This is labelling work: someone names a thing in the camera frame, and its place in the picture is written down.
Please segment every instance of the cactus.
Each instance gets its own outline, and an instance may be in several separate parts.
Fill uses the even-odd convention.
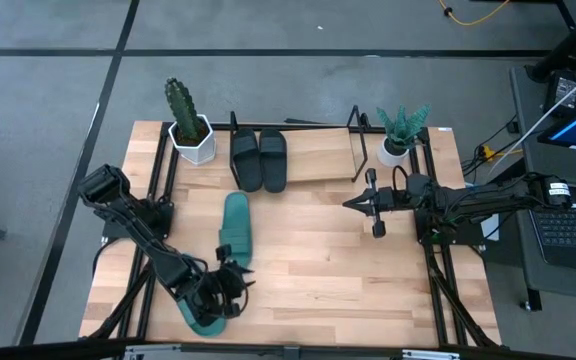
[[[197,118],[195,104],[188,88],[181,81],[169,78],[166,81],[166,99],[175,116],[180,137],[187,142],[199,144],[203,140],[201,130],[205,125]]]

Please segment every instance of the black slipper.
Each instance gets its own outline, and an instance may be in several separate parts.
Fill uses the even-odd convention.
[[[287,172],[286,138],[277,130],[265,129],[259,135],[261,151],[261,173],[264,188],[271,193],[284,191]]]
[[[237,131],[232,137],[232,154],[241,190],[253,192],[261,189],[261,166],[255,132],[251,129]]]

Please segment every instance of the potted cactus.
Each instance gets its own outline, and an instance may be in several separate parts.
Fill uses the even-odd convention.
[[[421,131],[430,113],[430,106],[424,105],[406,118],[406,109],[399,106],[397,119],[393,122],[383,109],[377,108],[379,119],[384,124],[386,136],[377,150],[379,161],[388,166],[401,165],[410,149],[415,146],[415,137]]]
[[[175,116],[168,133],[177,151],[194,165],[214,159],[217,150],[215,133],[206,115],[197,114],[192,96],[184,84],[169,78],[166,81],[166,99]]]

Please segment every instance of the green slide sandal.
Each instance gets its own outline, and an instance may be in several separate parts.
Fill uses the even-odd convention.
[[[186,304],[186,300],[180,300],[177,303],[177,306],[179,307],[179,310],[181,310],[181,314],[184,316],[184,320],[186,320],[186,324],[188,324],[188,326],[190,326],[192,331],[194,331],[195,334],[197,334],[197,335],[205,336],[205,337],[217,336],[217,335],[221,334],[224,331],[224,329],[226,328],[226,319],[224,319],[224,318],[219,318],[219,319],[215,320],[215,322],[213,322],[212,324],[210,324],[208,326],[199,325],[197,323],[197,321],[195,320],[195,317],[192,316],[192,312],[188,308],[188,305]]]
[[[252,260],[252,231],[248,198],[234,192],[226,196],[224,221],[219,230],[219,245],[230,244],[232,255],[239,266],[247,268]]]

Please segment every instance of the white hexagonal pot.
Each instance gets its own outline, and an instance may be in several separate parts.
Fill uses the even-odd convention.
[[[386,141],[388,141],[388,137],[384,138],[381,142],[381,146],[379,146],[379,149],[377,150],[377,158],[379,159],[379,162],[387,167],[403,165],[410,150],[406,149],[406,151],[401,155],[393,155],[386,150]]]
[[[208,126],[208,135],[199,145],[181,146],[177,144],[174,136],[175,128],[177,127],[176,122],[168,128],[168,134],[170,135],[172,143],[177,151],[179,151],[181,157],[190,161],[193,165],[199,166],[215,158],[215,153],[217,152],[217,142],[215,141],[215,133],[212,131],[212,126],[210,126],[206,115],[197,114],[197,116],[204,121],[206,126]]]

